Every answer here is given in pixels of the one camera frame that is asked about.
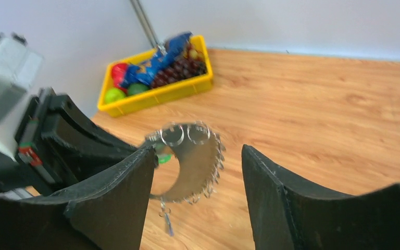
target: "wooden floor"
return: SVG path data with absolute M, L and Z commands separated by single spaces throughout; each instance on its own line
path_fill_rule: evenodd
M 241 170 L 249 144 L 331 189 L 362 194 L 400 182 L 400 63 L 210 50 L 215 88 L 113 119 L 102 128 L 132 144 L 169 121 L 202 120 L 228 151 L 218 193 L 170 204 L 175 236 L 150 201 L 142 249 L 254 249 Z M 156 170 L 168 188 L 177 165 Z

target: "yellow plastic crate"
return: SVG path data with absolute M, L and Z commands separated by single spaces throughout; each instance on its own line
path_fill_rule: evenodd
M 205 57 L 207 68 L 206 74 L 175 82 L 173 84 L 168 84 L 163 87 L 148 90 L 146 92 L 106 104 L 104 101 L 105 93 L 107 90 L 114 87 L 113 80 L 111 78 L 111 68 L 119 62 L 138 64 L 144 60 L 150 59 L 156 52 L 156 49 L 152 49 L 147 52 L 113 62 L 107 67 L 102 91 L 99 95 L 99 100 L 97 103 L 97 108 L 100 111 L 107 112 L 112 117 L 119 117 L 141 109 L 153 107 L 162 103 L 170 102 L 212 89 L 214 75 L 212 73 L 213 70 L 211 68 L 211 62 L 209 61 L 205 40 L 203 36 L 196 35 L 191 37 L 191 43 L 197 50 L 201 51 Z

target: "key ring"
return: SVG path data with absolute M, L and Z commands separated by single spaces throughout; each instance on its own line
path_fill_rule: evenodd
M 212 182 L 209 182 L 206 187 L 203 188 L 203 194 L 207 199 L 211 198 L 211 194 L 214 191 L 214 185 Z
M 171 214 L 171 208 L 168 208 L 168 211 L 162 210 L 159 212 L 159 216 L 160 217 L 164 217 L 166 215 L 170 215 Z
M 196 204 L 200 200 L 201 195 L 194 195 L 191 198 L 185 198 L 184 200 L 190 205 Z
M 220 179 L 220 174 L 218 172 L 218 170 L 216 170 L 216 172 L 214 174 L 212 174 L 212 180 L 218 184 L 218 179 Z
M 196 141 L 196 140 L 192 139 L 192 138 L 191 138 L 191 128 L 192 128 L 192 125 L 189 125 L 189 126 L 187 127 L 187 136 L 188 136 L 189 140 L 190 140 L 192 143 L 196 144 L 196 145 L 203 145 L 203 144 L 205 144 L 205 142 L 207 142 L 207 141 L 209 140 L 209 138 L 211 137 L 211 130 L 210 130 L 209 127 L 206 126 L 206 124 L 205 124 L 204 122 L 202 122 L 202 121 L 196 121 L 196 122 L 194 123 L 194 126 L 195 126 L 195 129 L 196 129 L 197 131 L 205 132 L 204 130 L 206 130 L 206 137 L 207 137 L 207 138 L 205 138 L 205 139 L 203 139 L 203 140 L 201 140 L 201 141 Z
M 171 132 L 174 132 L 174 128 L 175 127 L 178 127 L 182 131 L 182 135 L 180 136 L 179 140 L 176 141 L 175 143 L 174 142 L 167 142 L 164 139 L 164 136 L 163 136 L 164 130 L 169 130 Z M 165 143 L 166 145 L 170 146 L 170 147 L 175 147 L 175 146 L 180 145 L 183 142 L 183 140 L 185 139 L 185 131 L 183 130 L 182 125 L 181 124 L 177 125 L 175 122 L 170 122 L 169 124 L 164 126 L 162 129 L 160 129 L 159 134 L 160 134 L 161 141 L 163 143 Z

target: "metal pole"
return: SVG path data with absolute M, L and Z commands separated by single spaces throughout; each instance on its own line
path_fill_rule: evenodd
M 159 43 L 157 35 L 154 32 L 153 27 L 151 26 L 145 11 L 143 10 L 140 0 L 130 0 L 130 2 L 132 7 L 134 8 L 137 18 L 140 21 L 140 24 L 142 24 L 143 31 L 148 37 L 149 43 L 151 43 L 152 47 L 156 47 Z

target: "metal charm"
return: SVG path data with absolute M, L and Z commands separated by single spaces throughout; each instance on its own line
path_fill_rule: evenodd
M 223 170 L 226 150 L 219 134 L 213 133 L 203 122 L 170 123 L 148 135 L 144 145 L 153 145 L 157 154 L 173 154 L 179 161 L 180 172 L 174 185 L 151 199 L 161 202 L 189 204 L 198 202 L 202 195 L 209 198 L 218 184 L 219 170 Z

